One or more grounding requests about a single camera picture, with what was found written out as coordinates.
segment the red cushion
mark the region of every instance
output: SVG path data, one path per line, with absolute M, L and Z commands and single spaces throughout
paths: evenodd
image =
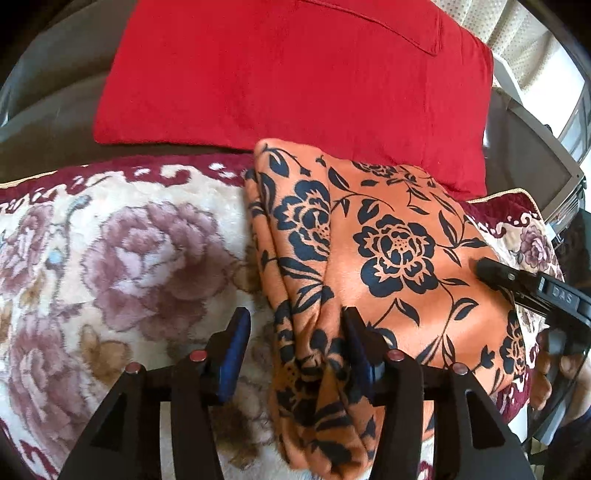
M 252 149 L 263 137 L 412 164 L 485 190 L 490 50 L 429 0 L 140 0 L 99 143 Z

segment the beige polka dot curtain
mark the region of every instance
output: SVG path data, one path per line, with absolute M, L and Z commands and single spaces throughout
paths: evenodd
M 522 89 L 558 48 L 554 36 L 517 0 L 432 0 L 503 57 Z

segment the orange fabric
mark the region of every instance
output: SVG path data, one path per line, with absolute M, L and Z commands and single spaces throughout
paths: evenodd
M 375 455 L 383 411 L 350 375 L 343 306 L 357 307 L 368 328 L 424 364 L 465 363 L 490 393 L 524 373 L 511 302 L 472 271 L 496 256 L 424 171 L 264 140 L 245 188 L 275 312 L 270 405 L 293 468 L 348 480 Z M 432 411 L 426 404 L 426 438 Z

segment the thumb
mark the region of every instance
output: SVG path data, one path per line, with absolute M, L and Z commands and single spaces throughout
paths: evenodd
M 577 374 L 578 368 L 579 362 L 577 362 L 575 358 L 564 356 L 560 359 L 560 371 L 569 380 L 574 378 L 574 376 Z

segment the black flower print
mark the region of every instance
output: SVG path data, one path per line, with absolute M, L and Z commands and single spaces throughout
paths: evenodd
M 385 179 L 389 179 L 398 173 L 396 168 L 389 165 L 370 165 L 368 163 L 358 163 L 355 161 L 352 162 L 352 164 L 358 170 L 364 171 L 365 173 L 371 173 L 377 177 L 383 177 Z
M 437 288 L 433 273 L 435 240 L 418 223 L 404 223 L 385 215 L 373 226 L 364 226 L 353 239 L 368 260 L 361 268 L 361 280 L 376 297 L 401 291 L 404 285 L 416 293 Z
M 507 337 L 499 353 L 506 374 L 514 375 L 515 378 L 525 374 L 525 343 L 515 310 L 510 310 L 507 315 Z
M 278 230 L 293 230 L 288 240 L 302 261 L 326 261 L 330 253 L 330 193 L 316 180 L 300 180 L 295 196 L 275 208 Z

